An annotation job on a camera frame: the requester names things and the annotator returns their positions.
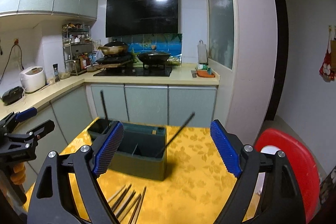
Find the silver screw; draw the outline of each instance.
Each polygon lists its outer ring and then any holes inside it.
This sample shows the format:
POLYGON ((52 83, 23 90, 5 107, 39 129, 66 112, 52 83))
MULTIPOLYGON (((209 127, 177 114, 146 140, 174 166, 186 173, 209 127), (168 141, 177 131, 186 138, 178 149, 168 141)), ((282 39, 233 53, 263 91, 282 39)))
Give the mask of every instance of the silver screw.
POLYGON ((283 151, 278 151, 278 156, 279 156, 280 158, 284 158, 284 157, 286 156, 286 154, 285 154, 285 152, 283 152, 283 151))
POLYGON ((49 154, 48 154, 48 157, 49 158, 53 158, 53 157, 55 157, 56 156, 56 152, 55 151, 51 151, 51 152, 49 152, 49 154))
POLYGON ((244 146, 244 150, 246 151, 246 152, 252 152, 253 151, 253 147, 251 146, 251 145, 245 145, 244 146))
POLYGON ((82 152, 89 151, 89 149, 90 149, 90 146, 88 146, 88 145, 83 145, 83 146, 81 147, 81 151, 82 151, 82 152))

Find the tiled backsplash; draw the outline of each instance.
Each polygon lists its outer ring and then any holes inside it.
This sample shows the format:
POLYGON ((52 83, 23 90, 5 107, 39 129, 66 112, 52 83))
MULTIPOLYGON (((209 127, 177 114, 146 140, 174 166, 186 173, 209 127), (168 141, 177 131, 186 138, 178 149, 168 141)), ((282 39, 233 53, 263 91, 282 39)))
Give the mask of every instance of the tiled backsplash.
POLYGON ((137 34, 124 35, 121 37, 110 37, 109 41, 116 39, 129 45, 128 51, 133 55, 135 64, 142 64, 136 57, 142 52, 149 52, 154 49, 160 52, 169 52, 168 62, 171 65, 180 65, 182 56, 182 34, 181 33, 158 33, 158 34, 137 34))

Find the frosted glass window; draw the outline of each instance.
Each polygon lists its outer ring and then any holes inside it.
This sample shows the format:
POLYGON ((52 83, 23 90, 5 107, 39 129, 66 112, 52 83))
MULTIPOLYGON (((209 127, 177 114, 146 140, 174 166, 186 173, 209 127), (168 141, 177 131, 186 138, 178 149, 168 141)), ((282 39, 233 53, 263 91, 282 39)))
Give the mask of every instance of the frosted glass window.
POLYGON ((209 0, 209 58, 230 69, 234 35, 233 0, 209 0))

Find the wok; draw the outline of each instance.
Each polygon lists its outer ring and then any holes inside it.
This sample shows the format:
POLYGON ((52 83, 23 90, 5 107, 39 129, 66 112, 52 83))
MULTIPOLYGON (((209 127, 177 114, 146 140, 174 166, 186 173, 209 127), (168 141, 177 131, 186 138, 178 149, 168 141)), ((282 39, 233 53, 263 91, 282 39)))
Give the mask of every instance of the wok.
POLYGON ((167 62, 170 53, 167 52, 143 52, 138 55, 139 60, 144 63, 144 65, 163 65, 167 62))
POLYGON ((104 55, 125 54, 128 51, 128 45, 124 42, 113 40, 104 46, 99 46, 98 50, 101 50, 104 55))

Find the lower cabinet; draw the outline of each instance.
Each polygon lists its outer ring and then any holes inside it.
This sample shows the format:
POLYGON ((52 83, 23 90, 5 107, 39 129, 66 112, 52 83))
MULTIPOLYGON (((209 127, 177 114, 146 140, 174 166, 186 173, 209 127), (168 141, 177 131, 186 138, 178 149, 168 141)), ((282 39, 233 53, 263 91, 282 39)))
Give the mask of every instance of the lower cabinet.
POLYGON ((34 169, 26 162, 25 167, 26 167, 26 180, 25 182, 23 182, 22 186, 25 192, 27 192, 29 188, 33 185, 33 183, 35 183, 37 179, 37 174, 35 173, 34 169))
MULTIPOLYGON (((40 171, 43 162, 50 151, 57 151, 58 153, 61 153, 67 146, 67 142, 56 122, 53 109, 50 106, 46 107, 42 111, 38 112, 35 117, 27 120, 15 130, 16 133, 26 134, 29 130, 47 120, 52 120, 55 123, 55 129, 38 141, 38 145, 35 149, 36 159, 29 162, 36 173, 40 171)), ((25 190, 26 187, 29 188, 36 180, 36 174, 34 175, 34 172, 27 166, 28 165, 26 165, 26 182, 24 184, 25 190)))
POLYGON ((215 86, 169 86, 169 125, 181 126, 194 111, 189 127, 210 127, 215 86))
POLYGON ((164 125, 168 123, 168 87, 125 85, 130 122, 164 125))
POLYGON ((109 119, 128 122, 124 85, 91 85, 91 90, 99 117, 105 116, 100 98, 102 90, 109 119))
POLYGON ((68 144, 92 122, 83 86, 51 104, 68 144))

